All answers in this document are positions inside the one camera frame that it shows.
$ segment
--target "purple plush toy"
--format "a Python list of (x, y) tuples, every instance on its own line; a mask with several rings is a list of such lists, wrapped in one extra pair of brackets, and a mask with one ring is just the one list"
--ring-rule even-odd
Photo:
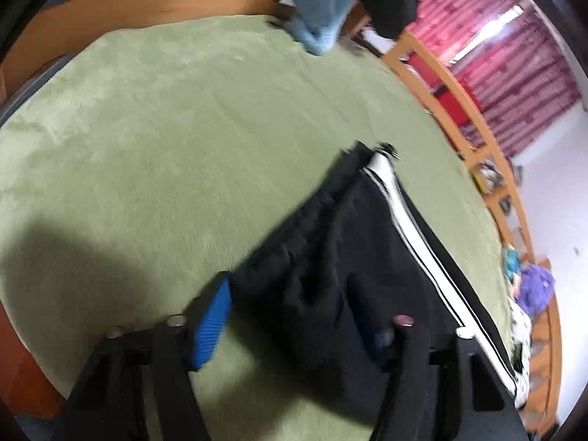
[(538, 265), (529, 265), (524, 271), (520, 283), (520, 293), (515, 298), (523, 311), (533, 316), (543, 312), (553, 296), (555, 280), (549, 270)]

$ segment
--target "mattress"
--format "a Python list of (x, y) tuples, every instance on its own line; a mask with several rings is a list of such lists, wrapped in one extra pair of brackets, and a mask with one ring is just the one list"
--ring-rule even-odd
[[(181, 312), (355, 140), (395, 145), (406, 191), (510, 349), (498, 233), (436, 122), (371, 54), (314, 57), (262, 16), (104, 35), (2, 127), (0, 297), (15, 329), (67, 395), (108, 328)], [(193, 378), (213, 438), (369, 436), (266, 343), (233, 322)]]

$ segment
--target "pink curtain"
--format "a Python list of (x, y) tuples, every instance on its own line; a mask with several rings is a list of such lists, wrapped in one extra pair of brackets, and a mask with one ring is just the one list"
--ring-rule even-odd
[[(473, 90), (502, 151), (512, 157), (571, 108), (580, 93), (554, 37), (532, 8), (505, 31), (506, 37), (484, 43), (459, 79)], [(473, 125), (462, 133), (480, 145)]]
[(419, 1), (419, 16), (408, 29), (447, 63), (488, 21), (521, 0)]

